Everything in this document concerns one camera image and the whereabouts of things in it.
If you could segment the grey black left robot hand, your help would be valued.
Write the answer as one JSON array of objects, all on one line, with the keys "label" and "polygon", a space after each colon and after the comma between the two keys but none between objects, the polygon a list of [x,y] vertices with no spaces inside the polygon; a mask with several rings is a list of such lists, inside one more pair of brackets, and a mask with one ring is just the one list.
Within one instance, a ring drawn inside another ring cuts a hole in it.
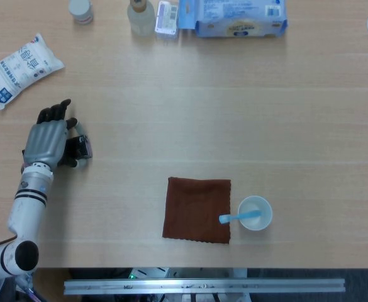
[{"label": "grey black left robot hand", "polygon": [[59,166],[84,167],[92,158],[89,137],[75,117],[66,118],[70,99],[40,111],[22,150],[23,167],[45,164],[54,171]]}]

